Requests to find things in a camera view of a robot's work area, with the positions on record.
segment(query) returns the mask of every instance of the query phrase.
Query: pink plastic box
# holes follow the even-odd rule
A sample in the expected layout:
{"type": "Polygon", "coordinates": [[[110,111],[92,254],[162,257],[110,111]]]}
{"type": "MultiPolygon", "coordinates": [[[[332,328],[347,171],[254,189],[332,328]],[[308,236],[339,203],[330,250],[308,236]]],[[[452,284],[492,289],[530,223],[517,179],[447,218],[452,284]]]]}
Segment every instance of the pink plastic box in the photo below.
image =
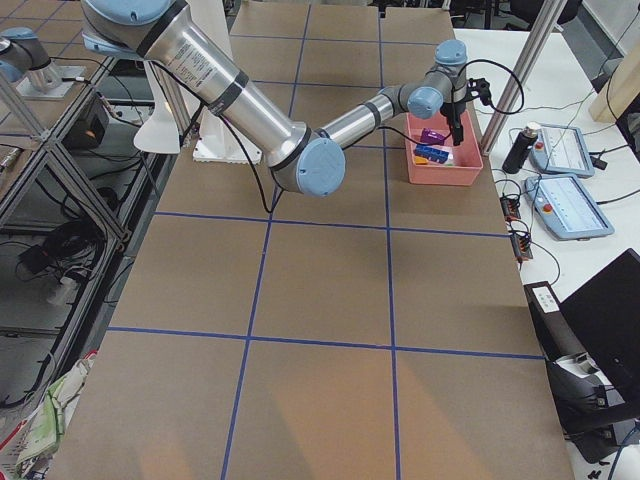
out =
{"type": "MultiPolygon", "coordinates": [[[[478,142],[471,126],[469,114],[464,112],[461,116],[464,128],[464,141],[457,147],[453,147],[453,165],[416,165],[414,162],[415,144],[405,140],[407,149],[407,167],[409,181],[421,185],[471,185],[480,170],[482,170],[482,156],[478,148],[478,142]]],[[[429,120],[420,120],[410,113],[405,122],[405,133],[416,141],[420,141],[422,129],[430,128],[443,135],[449,135],[447,120],[437,114],[429,120]]],[[[445,145],[453,146],[451,138],[445,141],[445,145]]]]}

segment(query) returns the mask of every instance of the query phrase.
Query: black monitor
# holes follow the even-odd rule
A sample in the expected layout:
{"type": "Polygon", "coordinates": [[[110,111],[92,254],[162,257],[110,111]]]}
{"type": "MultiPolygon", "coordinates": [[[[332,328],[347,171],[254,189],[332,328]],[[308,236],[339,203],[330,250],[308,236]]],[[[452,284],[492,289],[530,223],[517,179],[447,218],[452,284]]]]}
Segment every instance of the black monitor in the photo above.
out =
{"type": "Polygon", "coordinates": [[[622,397],[640,399],[640,256],[623,252],[560,310],[622,397]]]}

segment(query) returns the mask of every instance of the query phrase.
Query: black chair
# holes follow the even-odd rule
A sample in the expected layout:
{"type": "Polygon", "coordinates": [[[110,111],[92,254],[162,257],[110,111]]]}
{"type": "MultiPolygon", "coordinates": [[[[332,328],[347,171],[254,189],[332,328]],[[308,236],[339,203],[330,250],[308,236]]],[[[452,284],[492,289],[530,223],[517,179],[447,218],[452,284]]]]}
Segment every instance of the black chair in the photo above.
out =
{"type": "MultiPolygon", "coordinates": [[[[538,12],[542,8],[542,3],[543,0],[511,0],[511,14],[527,22],[527,30],[531,30],[533,22],[536,21],[538,12]]],[[[560,14],[558,23],[562,25],[576,18],[580,5],[582,5],[582,0],[569,0],[560,14]]],[[[507,27],[512,27],[510,30],[520,30],[512,24],[507,27]]]]}

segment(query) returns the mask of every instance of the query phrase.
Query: white table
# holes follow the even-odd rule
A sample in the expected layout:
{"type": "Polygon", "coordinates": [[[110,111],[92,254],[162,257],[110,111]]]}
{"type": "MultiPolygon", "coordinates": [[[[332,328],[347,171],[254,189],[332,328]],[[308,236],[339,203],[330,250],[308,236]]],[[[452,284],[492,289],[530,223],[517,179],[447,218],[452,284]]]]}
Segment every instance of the white table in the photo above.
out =
{"type": "MultiPolygon", "coordinates": [[[[527,38],[526,32],[456,30],[456,37],[467,45],[469,60],[487,58],[513,68],[527,38]]],[[[469,77],[485,77],[491,83],[494,103],[498,99],[508,80],[508,74],[489,64],[473,64],[468,68],[469,77]]],[[[587,97],[592,90],[578,61],[569,46],[559,33],[549,38],[536,66],[524,84],[525,108],[550,106],[563,107],[587,97]]],[[[502,162],[511,147],[510,129],[520,130],[527,122],[551,123],[580,127],[583,133],[594,132],[610,124],[594,122],[589,115],[589,105],[595,98],[593,92],[582,105],[573,105],[563,110],[537,109],[512,115],[508,118],[504,130],[490,154],[492,167],[500,169],[502,162]]],[[[476,102],[479,112],[491,112],[489,107],[476,102]]],[[[480,128],[484,131],[491,114],[478,114],[480,128]]],[[[586,136],[590,151],[615,148],[625,144],[625,140],[616,127],[586,136]]],[[[596,170],[594,177],[583,180],[584,185],[597,201],[617,198],[640,186],[640,164],[629,148],[603,155],[609,163],[605,171],[596,170]]],[[[527,160],[524,168],[534,170],[527,160]]],[[[533,173],[521,171],[517,175],[508,175],[520,185],[533,173]]],[[[494,171],[496,180],[505,178],[505,174],[494,171]]],[[[506,185],[507,193],[515,193],[516,188],[508,182],[497,184],[498,192],[506,185]]],[[[561,266],[561,276],[554,285],[554,291],[564,300],[576,291],[589,278],[609,264],[622,251],[629,247],[640,251],[640,222],[638,211],[640,195],[610,205],[603,205],[602,210],[613,223],[616,231],[613,235],[589,241],[559,242],[545,230],[537,215],[532,219],[531,203],[522,201],[520,211],[523,220],[532,227],[532,238],[536,243],[550,250],[561,266]]],[[[538,281],[552,281],[556,276],[553,260],[543,251],[533,246],[534,259],[525,262],[521,270],[523,284],[538,281]]],[[[606,478],[608,467],[587,464],[573,444],[568,443],[576,479],[584,479],[592,470],[603,470],[600,478],[606,478]]],[[[616,468],[616,480],[637,479],[640,475],[640,447],[625,449],[616,468]]]]}

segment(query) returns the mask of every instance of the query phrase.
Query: black bottle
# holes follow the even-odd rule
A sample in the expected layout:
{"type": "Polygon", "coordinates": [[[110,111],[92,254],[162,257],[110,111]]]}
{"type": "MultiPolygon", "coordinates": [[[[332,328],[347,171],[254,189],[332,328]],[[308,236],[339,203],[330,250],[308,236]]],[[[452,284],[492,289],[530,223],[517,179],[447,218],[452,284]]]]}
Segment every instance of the black bottle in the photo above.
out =
{"type": "Polygon", "coordinates": [[[513,142],[513,146],[502,164],[502,170],[504,172],[518,173],[520,171],[522,165],[524,165],[524,161],[527,159],[527,156],[529,156],[531,147],[538,139],[539,131],[540,125],[535,122],[530,122],[518,133],[516,141],[513,142]]]}

